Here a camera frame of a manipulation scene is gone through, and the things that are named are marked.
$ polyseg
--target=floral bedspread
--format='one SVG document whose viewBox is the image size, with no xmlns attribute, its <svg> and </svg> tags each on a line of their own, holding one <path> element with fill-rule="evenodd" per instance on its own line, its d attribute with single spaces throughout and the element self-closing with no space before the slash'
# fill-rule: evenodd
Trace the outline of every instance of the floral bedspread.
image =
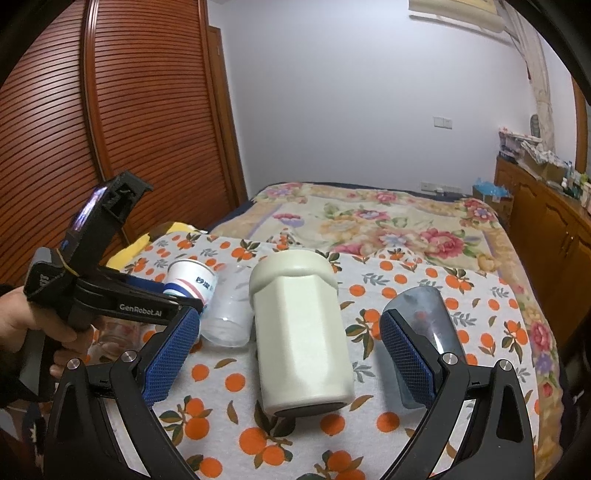
<svg viewBox="0 0 591 480">
<path fill-rule="evenodd" d="M 236 262 L 252 268 L 286 248 L 296 247 L 200 232 L 168 233 L 145 247 L 126 271 L 162 280 L 170 262 L 181 257 L 196 258 L 215 271 Z M 251 339 L 244 348 L 221 348 L 198 341 L 168 398 L 155 404 L 153 410 L 199 478 L 381 478 L 426 410 L 409 410 L 402 405 L 394 364 L 382 343 L 378 320 L 391 299 L 418 285 L 430 285 L 441 292 L 468 363 L 492 366 L 501 358 L 513 363 L 537 444 L 539 401 L 531 347 L 517 300 L 499 277 L 430 265 L 406 249 L 388 258 L 385 254 L 368 258 L 317 253 L 332 264 L 339 282 L 343 329 L 355 373 L 355 400 L 319 416 L 268 416 L 261 408 L 255 341 Z M 154 326 L 146 328 L 143 341 L 154 333 Z M 93 348 L 90 361 L 100 360 L 98 355 Z M 462 408 L 435 472 L 451 465 L 472 408 L 473 402 L 466 402 Z M 137 454 L 134 458 L 135 450 L 112 403 L 108 411 L 128 464 L 142 471 L 143 465 Z"/>
<path fill-rule="evenodd" d="M 411 251 L 446 268 L 448 286 L 467 295 L 477 276 L 498 275 L 515 295 L 530 339 L 540 395 L 537 474 L 542 478 L 562 454 L 563 412 L 558 353 L 509 238 L 494 211 L 476 199 L 438 202 L 388 190 L 352 190 L 309 183 L 268 187 L 246 213 L 213 233 L 279 246 L 302 245 L 361 258 L 402 259 Z M 493 291 L 493 301 L 508 292 Z M 515 350 L 520 353 L 519 345 Z"/>
</svg>

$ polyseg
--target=rubber band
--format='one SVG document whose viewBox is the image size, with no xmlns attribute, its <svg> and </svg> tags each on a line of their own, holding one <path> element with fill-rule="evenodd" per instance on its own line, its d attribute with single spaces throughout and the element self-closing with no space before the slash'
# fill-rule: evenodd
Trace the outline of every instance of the rubber band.
<svg viewBox="0 0 591 480">
<path fill-rule="evenodd" d="M 61 263 L 64 264 L 64 268 L 70 272 L 72 275 L 74 275 L 75 277 L 80 277 L 80 275 L 78 275 L 78 273 L 76 272 L 76 270 L 74 270 L 71 266 L 69 266 L 66 261 L 64 260 L 64 257 L 61 256 L 61 252 L 59 250 L 56 250 L 57 252 L 57 256 L 60 257 Z"/>
</svg>

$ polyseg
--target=person's arm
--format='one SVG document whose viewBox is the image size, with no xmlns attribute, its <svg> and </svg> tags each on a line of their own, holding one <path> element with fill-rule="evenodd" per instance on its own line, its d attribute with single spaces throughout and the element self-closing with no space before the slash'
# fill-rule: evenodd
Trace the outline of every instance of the person's arm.
<svg viewBox="0 0 591 480">
<path fill-rule="evenodd" d="M 0 286 L 0 408 L 18 398 L 18 352 L 27 330 L 43 330 L 47 336 L 62 343 L 50 367 L 50 373 L 61 377 L 68 360 L 86 355 L 92 342 L 93 329 L 76 333 L 50 309 L 27 301 L 20 288 Z"/>
</svg>

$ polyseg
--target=white bottle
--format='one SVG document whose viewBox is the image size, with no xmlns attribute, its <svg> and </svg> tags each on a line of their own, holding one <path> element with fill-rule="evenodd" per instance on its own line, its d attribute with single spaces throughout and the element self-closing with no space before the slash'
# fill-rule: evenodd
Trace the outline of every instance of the white bottle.
<svg viewBox="0 0 591 480">
<path fill-rule="evenodd" d="M 265 412 L 301 417 L 351 403 L 353 368 L 328 260 L 276 252 L 254 268 L 249 290 Z"/>
</svg>

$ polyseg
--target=wall outlet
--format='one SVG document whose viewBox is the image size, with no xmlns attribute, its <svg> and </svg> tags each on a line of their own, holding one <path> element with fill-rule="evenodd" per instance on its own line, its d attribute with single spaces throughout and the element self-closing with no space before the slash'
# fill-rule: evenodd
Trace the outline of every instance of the wall outlet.
<svg viewBox="0 0 591 480">
<path fill-rule="evenodd" d="M 449 185 L 441 185 L 438 183 L 428 183 L 426 181 L 421 182 L 421 191 L 433 193 L 462 193 L 462 189 L 460 187 L 451 187 Z"/>
<path fill-rule="evenodd" d="M 433 125 L 437 128 L 447 128 L 449 130 L 453 128 L 453 122 L 449 118 L 443 118 L 442 116 L 434 116 Z"/>
</svg>

